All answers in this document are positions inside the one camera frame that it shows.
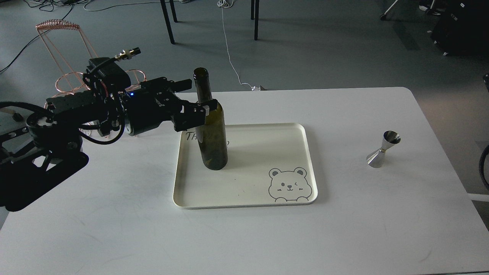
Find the bear face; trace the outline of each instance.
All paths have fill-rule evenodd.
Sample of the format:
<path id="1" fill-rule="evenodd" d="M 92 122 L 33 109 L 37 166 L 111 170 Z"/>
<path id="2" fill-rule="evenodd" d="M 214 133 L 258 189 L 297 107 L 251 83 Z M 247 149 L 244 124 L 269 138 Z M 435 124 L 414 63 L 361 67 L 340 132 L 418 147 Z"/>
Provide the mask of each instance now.
<path id="1" fill-rule="evenodd" d="M 275 201 L 283 199 L 285 201 L 297 201 L 312 194 L 312 188 L 306 180 L 307 172 L 304 168 L 298 167 L 294 171 L 280 171 L 273 168 L 268 175 L 271 177 L 268 193 Z"/>

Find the wine bottle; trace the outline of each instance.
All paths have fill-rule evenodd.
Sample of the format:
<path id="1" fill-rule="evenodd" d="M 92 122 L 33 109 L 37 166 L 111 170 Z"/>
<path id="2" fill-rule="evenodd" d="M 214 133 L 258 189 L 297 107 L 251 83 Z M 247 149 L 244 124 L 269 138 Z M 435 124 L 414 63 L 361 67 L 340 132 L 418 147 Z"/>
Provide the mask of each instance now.
<path id="1" fill-rule="evenodd" d="M 194 81 L 199 103 L 212 100 L 209 72 L 205 68 L 195 69 Z M 217 108 L 210 111 L 209 115 L 205 117 L 205 124 L 196 127 L 196 134 L 205 167 L 211 170 L 220 170 L 226 166 L 227 145 L 224 111 L 219 102 Z"/>

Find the gray floor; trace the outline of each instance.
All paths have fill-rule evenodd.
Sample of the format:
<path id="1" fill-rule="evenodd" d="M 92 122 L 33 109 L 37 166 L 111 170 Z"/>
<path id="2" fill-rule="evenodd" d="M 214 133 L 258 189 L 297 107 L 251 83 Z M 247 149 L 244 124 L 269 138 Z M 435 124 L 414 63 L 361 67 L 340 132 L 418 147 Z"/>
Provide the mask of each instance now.
<path id="1" fill-rule="evenodd" d="M 131 1 L 95 1 L 90 9 Z M 238 83 L 226 53 L 217 0 L 176 3 L 172 23 L 176 45 L 169 43 L 159 4 L 124 6 L 100 12 L 76 6 L 66 20 L 78 23 L 99 56 L 140 47 L 142 54 L 120 63 L 141 69 L 148 78 L 190 78 L 196 67 L 210 72 L 214 91 L 247 91 Z M 489 93 L 482 75 L 488 57 L 443 56 L 427 31 L 438 18 L 400 1 L 388 21 L 380 14 L 387 0 L 280 0 L 260 3 L 260 39 L 253 40 L 250 3 L 237 0 L 224 10 L 229 50 L 243 82 L 268 90 L 396 87 L 409 88 L 468 193 L 489 194 L 478 175 L 478 160 L 489 143 Z M 22 1 L 0 4 L 0 67 L 5 67 L 37 32 L 34 25 L 61 18 L 68 8 L 48 13 Z M 73 31 L 49 38 L 77 70 L 88 56 Z M 29 46 L 0 75 L 0 100 L 42 105 L 55 94 L 60 76 L 41 41 Z M 0 131 L 18 126 L 0 114 Z M 474 203 L 489 228 L 489 203 Z"/>

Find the white tray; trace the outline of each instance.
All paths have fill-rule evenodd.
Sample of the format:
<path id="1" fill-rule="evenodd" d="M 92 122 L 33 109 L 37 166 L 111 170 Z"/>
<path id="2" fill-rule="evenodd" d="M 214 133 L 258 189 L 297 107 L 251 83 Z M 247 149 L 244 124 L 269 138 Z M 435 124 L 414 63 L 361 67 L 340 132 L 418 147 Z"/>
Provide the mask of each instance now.
<path id="1" fill-rule="evenodd" d="M 202 163 L 195 130 L 182 132 L 173 201 L 185 208 L 303 205 L 317 197 L 306 131 L 297 123 L 226 125 L 228 162 Z"/>

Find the stainless steel jigger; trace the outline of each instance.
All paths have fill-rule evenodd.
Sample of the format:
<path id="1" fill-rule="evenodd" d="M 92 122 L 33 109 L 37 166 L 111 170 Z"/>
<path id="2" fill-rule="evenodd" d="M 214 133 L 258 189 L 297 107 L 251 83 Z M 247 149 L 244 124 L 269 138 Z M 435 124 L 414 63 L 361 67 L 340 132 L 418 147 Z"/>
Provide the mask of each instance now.
<path id="1" fill-rule="evenodd" d="M 394 131 L 386 131 L 382 146 L 367 156 L 367 163 L 373 168 L 380 168 L 384 163 L 385 151 L 400 142 L 400 136 Z"/>

